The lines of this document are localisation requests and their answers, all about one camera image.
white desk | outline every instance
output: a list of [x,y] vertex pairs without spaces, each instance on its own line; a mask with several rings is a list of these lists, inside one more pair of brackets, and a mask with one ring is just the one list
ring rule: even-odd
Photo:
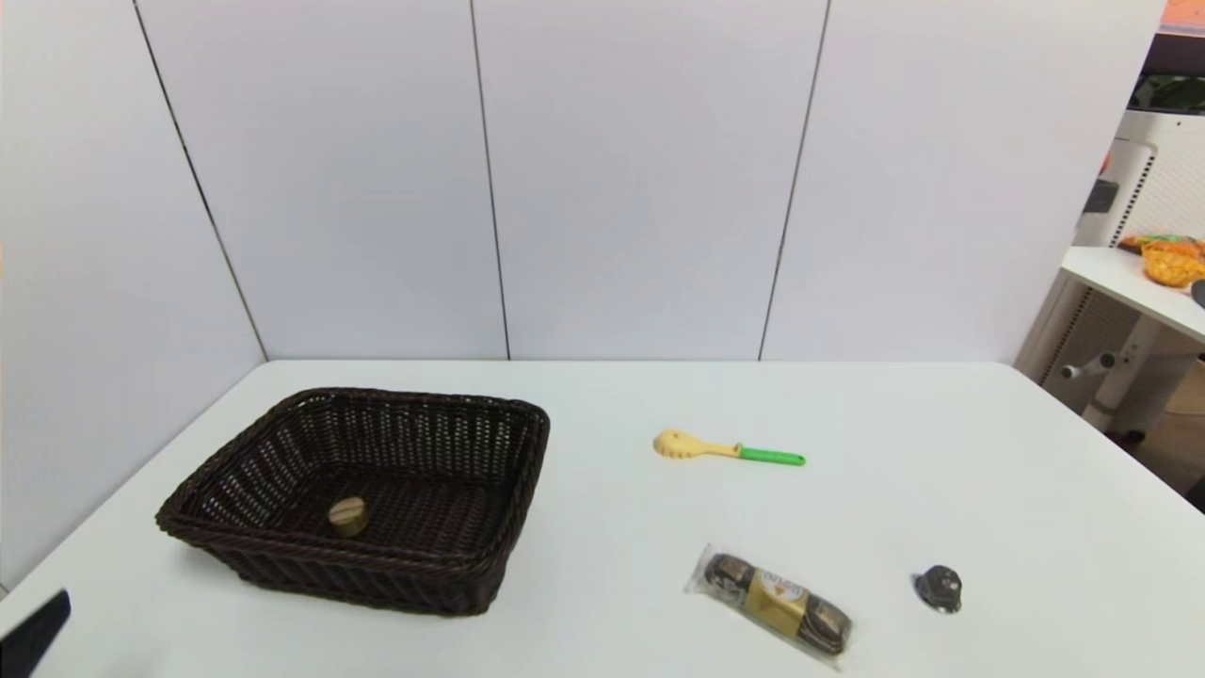
[[1063,270],[1084,284],[1205,343],[1205,308],[1142,272],[1142,257],[1112,247],[1071,247]]
[[[284,396],[488,394],[552,418],[493,608],[437,619],[255,589],[158,532],[160,502]],[[801,468],[672,461],[677,426]],[[1205,517],[994,365],[277,362],[155,456],[2,603],[75,612],[39,677],[834,676],[682,592],[709,542],[854,619],[846,676],[1205,676]],[[958,570],[941,615],[910,576]]]

dark brown wicker basket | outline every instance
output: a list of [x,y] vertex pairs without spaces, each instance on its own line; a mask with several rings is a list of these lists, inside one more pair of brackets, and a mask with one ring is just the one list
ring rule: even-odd
[[[268,589],[436,614],[489,608],[531,503],[548,417],[477,396],[315,389],[164,502],[159,527]],[[327,519],[362,497],[368,527]]]

table leg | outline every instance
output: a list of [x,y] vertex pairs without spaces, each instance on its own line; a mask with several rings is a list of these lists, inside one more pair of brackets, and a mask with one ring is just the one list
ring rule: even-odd
[[1163,324],[1153,317],[1145,313],[1139,316],[1134,329],[1125,337],[1125,346],[1117,353],[1117,365],[1109,371],[1097,395],[1083,409],[1083,419],[1088,424],[1100,431],[1109,428],[1146,359],[1151,356],[1151,349],[1162,328]]

round wooden piece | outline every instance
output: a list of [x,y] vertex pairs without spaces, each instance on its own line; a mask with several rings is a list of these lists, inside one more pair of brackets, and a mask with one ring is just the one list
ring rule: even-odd
[[340,500],[335,506],[330,507],[330,513],[327,514],[327,518],[340,537],[354,537],[369,525],[368,507],[364,506],[364,500],[359,497]]

white wall panel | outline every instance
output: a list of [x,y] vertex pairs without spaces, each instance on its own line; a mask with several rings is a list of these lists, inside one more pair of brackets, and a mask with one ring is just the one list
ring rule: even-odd
[[134,5],[5,11],[0,579],[11,586],[263,356]]
[[1011,362],[1163,4],[834,1],[764,358]]
[[140,6],[270,358],[506,356],[466,0]]
[[477,0],[517,359],[754,359],[824,0]]

